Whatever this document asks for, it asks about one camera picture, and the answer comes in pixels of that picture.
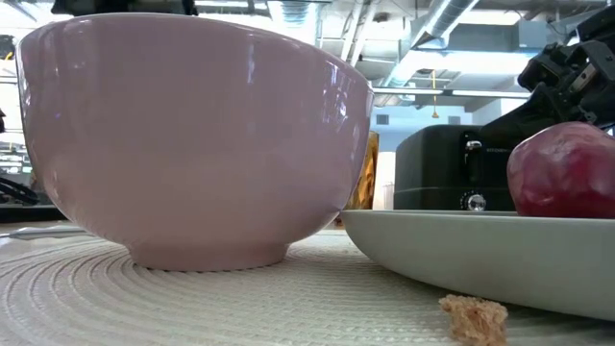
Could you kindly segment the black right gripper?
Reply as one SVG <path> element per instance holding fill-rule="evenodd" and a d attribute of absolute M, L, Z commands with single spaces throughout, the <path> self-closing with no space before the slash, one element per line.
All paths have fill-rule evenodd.
<path fill-rule="evenodd" d="M 512 149 L 559 123 L 581 121 L 614 126 L 614 8 L 609 6 L 577 26 L 579 42 L 553 43 L 529 60 L 518 77 L 531 92 L 526 103 L 484 125 L 480 139 Z"/>

